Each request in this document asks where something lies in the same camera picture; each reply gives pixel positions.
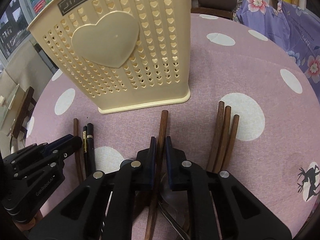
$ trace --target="window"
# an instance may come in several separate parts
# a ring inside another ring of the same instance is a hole
[[[19,0],[12,0],[0,18],[0,49],[5,58],[30,34],[27,27]]]

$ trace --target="table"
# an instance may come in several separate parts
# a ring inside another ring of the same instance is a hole
[[[26,145],[72,133],[73,118],[79,119],[79,127],[92,122],[97,169],[115,171],[122,160],[149,146],[151,136],[158,135],[161,110],[167,109],[173,146],[205,167],[218,102],[223,100],[232,107],[232,116],[240,115],[228,170],[295,236],[312,210],[312,189],[320,180],[320,107],[305,75],[265,36],[239,23],[192,14],[189,86],[186,103],[102,115],[58,71],[34,109]],[[65,163],[66,179],[42,207],[44,215],[78,184],[74,156]],[[300,168],[315,170],[314,185],[304,173],[299,178]],[[297,183],[303,185],[301,192]],[[132,239],[144,239],[147,216],[145,208],[133,225]],[[159,214],[153,239],[175,237]]]

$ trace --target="polka dot tablecloth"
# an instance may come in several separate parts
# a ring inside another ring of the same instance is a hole
[[[206,166],[220,100],[240,115],[229,171],[295,236],[319,192],[320,107],[301,70],[285,51],[247,27],[209,15],[191,15],[191,98],[183,104],[101,115],[58,71],[42,93],[28,125],[27,145],[52,142],[94,124],[97,168],[119,169],[158,135],[161,111],[169,111],[167,135],[189,160]],[[78,185],[74,156],[65,181],[42,212],[47,214]],[[132,239],[143,239],[148,208],[135,221]],[[158,215],[154,240],[174,239]]]

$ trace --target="cream plastic basket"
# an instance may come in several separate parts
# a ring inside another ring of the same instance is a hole
[[[190,98],[191,0],[52,0],[28,30],[102,114]]]

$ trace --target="brown chopstick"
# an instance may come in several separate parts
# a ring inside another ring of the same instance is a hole
[[[79,136],[79,121],[77,118],[73,119],[73,136]],[[75,151],[75,160],[78,180],[79,184],[81,184],[84,181],[84,178],[82,173],[82,165],[79,150]]]
[[[229,166],[229,162],[231,159],[231,155],[232,155],[232,150],[233,147],[235,145],[235,141],[236,141],[236,135],[237,135],[237,131],[238,131],[238,124],[239,124],[239,115],[235,115],[233,117],[233,122],[232,122],[232,127],[231,127],[231,134],[230,134],[230,139],[229,139],[229,143],[228,143],[228,147],[226,150],[226,154],[224,156],[224,160],[222,163],[222,170],[226,170]]]
[[[157,218],[157,205],[158,205],[158,192],[161,181],[161,169],[163,161],[163,151],[165,143],[165,134],[167,131],[167,122],[168,122],[168,111],[163,110],[161,113],[161,121],[159,128],[159,137],[156,150],[156,174],[155,174],[155,183],[152,190],[151,202],[149,206],[148,221],[146,228],[145,240],[151,240],[153,236],[153,231],[156,225]]]
[[[218,173],[221,170],[223,159],[226,153],[228,135],[229,135],[229,126],[231,118],[231,106],[226,106],[224,111],[224,120],[223,120],[223,130],[221,135],[221,141],[218,149],[218,154],[213,166],[213,173]]]
[[[213,170],[213,166],[214,166],[218,149],[219,149],[219,143],[220,143],[221,133],[223,129],[223,112],[224,112],[224,102],[220,101],[218,106],[216,127],[214,129],[211,151],[209,154],[209,159],[208,159],[207,168],[206,168],[206,171],[209,171],[209,172],[212,172]]]

